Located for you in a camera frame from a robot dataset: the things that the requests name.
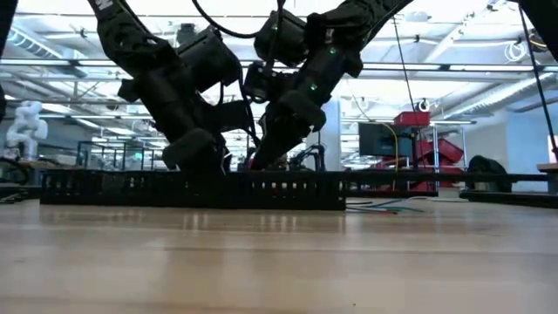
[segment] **wooden tabletop surface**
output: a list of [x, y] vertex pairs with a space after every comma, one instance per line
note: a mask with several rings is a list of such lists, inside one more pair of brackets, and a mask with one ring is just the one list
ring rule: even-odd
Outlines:
[[0, 207], [1, 314], [558, 312], [558, 211]]

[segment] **ceiling duct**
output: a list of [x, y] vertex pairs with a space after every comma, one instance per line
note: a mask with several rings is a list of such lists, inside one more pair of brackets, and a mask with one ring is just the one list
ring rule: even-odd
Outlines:
[[[558, 85], [555, 73], [541, 75], [542, 89], [546, 90]], [[503, 85], [480, 96], [480, 100], [466, 102], [444, 114], [444, 119], [455, 119], [462, 115], [474, 115], [495, 112], [516, 101], [533, 96], [539, 91], [535, 78], [524, 79], [513, 85]]]
[[[11, 28], [8, 33], [7, 43], [10, 43], [18, 48], [24, 49], [25, 51], [31, 53], [33, 56], [42, 59], [61, 59], [62, 54], [57, 53], [53, 49], [46, 47], [44, 44], [39, 43], [37, 40], [31, 36], [25, 34], [18, 29]], [[85, 78], [87, 72], [81, 71], [75, 66], [56, 66], [54, 67], [59, 73], [66, 75], [73, 75], [77, 78]]]

